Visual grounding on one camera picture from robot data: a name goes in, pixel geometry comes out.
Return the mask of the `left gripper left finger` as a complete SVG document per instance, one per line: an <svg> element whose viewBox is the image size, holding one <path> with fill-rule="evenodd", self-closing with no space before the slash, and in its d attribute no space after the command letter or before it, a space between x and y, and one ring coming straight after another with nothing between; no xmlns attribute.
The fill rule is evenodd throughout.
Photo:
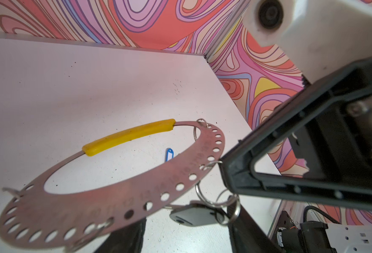
<svg viewBox="0 0 372 253"><path fill-rule="evenodd" d="M140 253L143 248L146 218L112 232L95 253Z"/></svg>

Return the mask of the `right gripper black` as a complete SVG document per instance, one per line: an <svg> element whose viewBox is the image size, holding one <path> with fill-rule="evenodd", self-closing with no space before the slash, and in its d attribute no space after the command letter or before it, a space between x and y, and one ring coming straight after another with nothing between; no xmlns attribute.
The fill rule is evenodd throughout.
<svg viewBox="0 0 372 253"><path fill-rule="evenodd" d="M285 139L309 171L302 178L255 171ZM221 161L234 194L372 211L372 58L305 82Z"/></svg>

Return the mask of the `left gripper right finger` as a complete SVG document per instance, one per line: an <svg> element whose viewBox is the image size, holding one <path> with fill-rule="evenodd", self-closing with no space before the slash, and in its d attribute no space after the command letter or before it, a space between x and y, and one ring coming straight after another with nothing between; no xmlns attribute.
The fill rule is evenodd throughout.
<svg viewBox="0 0 372 253"><path fill-rule="evenodd" d="M243 206L238 218L228 224L228 229L233 253L282 253Z"/></svg>

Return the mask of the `key with black tag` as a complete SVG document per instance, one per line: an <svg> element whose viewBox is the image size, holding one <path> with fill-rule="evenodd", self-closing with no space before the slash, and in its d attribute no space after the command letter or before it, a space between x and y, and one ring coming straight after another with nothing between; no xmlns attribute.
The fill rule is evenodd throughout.
<svg viewBox="0 0 372 253"><path fill-rule="evenodd" d="M228 226L240 215L241 203L237 194L232 194L224 203L190 201L187 205L168 205L169 217L176 223L186 227L208 225Z"/></svg>

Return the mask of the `metal keyring disc yellow handle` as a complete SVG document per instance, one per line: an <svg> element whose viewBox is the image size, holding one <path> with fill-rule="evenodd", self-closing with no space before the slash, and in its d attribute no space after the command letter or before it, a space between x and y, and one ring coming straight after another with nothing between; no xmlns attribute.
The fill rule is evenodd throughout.
<svg viewBox="0 0 372 253"><path fill-rule="evenodd" d="M173 159L130 179L75 194L51 194L46 181L71 161L174 127L199 129L200 135ZM225 135L214 124L173 119L136 126L103 137L46 170L21 190L0 215L0 238L18 248L64 247L75 252L94 238L125 228L179 199L215 165L225 149Z"/></svg>

